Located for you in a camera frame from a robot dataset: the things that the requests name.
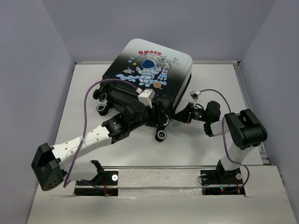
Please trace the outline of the black suitcase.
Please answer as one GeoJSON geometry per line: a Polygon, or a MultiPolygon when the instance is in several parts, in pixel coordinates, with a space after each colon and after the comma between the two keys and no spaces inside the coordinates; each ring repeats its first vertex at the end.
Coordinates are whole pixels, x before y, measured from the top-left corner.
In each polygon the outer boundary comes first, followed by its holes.
{"type": "MultiPolygon", "coordinates": [[[[131,40],[93,93],[100,102],[98,113],[105,116],[111,108],[120,113],[127,105],[139,102],[143,90],[152,89],[152,106],[159,104],[171,119],[191,80],[192,64],[188,54],[142,39],[131,40]]],[[[157,129],[157,141],[166,139],[166,127],[146,126],[157,129]]]]}

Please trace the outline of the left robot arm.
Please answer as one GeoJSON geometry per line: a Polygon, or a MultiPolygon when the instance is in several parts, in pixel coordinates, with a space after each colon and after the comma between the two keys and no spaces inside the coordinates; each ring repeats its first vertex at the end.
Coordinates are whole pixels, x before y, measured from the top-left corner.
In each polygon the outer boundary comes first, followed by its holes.
{"type": "Polygon", "coordinates": [[[33,157],[31,168],[42,191],[49,191],[61,183],[67,185],[80,177],[74,173],[87,176],[92,184],[103,180],[103,169],[99,162],[90,161],[87,165],[79,165],[76,160],[93,150],[112,145],[127,138],[130,133],[143,126],[164,126],[170,121],[170,116],[159,105],[145,106],[141,102],[131,103],[124,111],[104,121],[95,129],[67,142],[50,146],[41,144],[33,157]]]}

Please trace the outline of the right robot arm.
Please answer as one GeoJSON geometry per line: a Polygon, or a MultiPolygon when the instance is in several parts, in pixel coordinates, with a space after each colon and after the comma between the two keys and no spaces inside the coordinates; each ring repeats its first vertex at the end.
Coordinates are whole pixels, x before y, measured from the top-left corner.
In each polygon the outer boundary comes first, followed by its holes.
{"type": "Polygon", "coordinates": [[[226,155],[218,161],[215,170],[201,175],[206,182],[215,180],[226,183],[235,177],[248,153],[267,139],[265,127],[250,109],[230,112],[220,118],[220,107],[215,101],[208,102],[206,109],[188,103],[173,116],[174,120],[187,124],[193,119],[202,121],[206,135],[222,136],[226,155]]]}

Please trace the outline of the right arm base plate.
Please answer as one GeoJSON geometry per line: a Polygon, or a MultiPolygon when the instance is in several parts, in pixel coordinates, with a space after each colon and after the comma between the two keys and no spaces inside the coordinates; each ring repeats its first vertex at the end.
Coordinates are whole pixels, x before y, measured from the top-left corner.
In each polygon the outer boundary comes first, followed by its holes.
{"type": "Polygon", "coordinates": [[[245,189],[239,189],[243,185],[240,169],[226,176],[220,176],[215,169],[204,169],[200,171],[198,182],[204,196],[245,195],[245,189]]]}

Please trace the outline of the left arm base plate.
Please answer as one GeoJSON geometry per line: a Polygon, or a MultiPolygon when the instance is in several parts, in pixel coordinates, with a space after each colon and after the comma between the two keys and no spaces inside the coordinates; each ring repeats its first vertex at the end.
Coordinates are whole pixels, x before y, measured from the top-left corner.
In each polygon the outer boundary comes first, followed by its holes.
{"type": "Polygon", "coordinates": [[[90,181],[76,181],[73,193],[76,196],[118,196],[118,180],[118,169],[105,169],[90,181]]]}

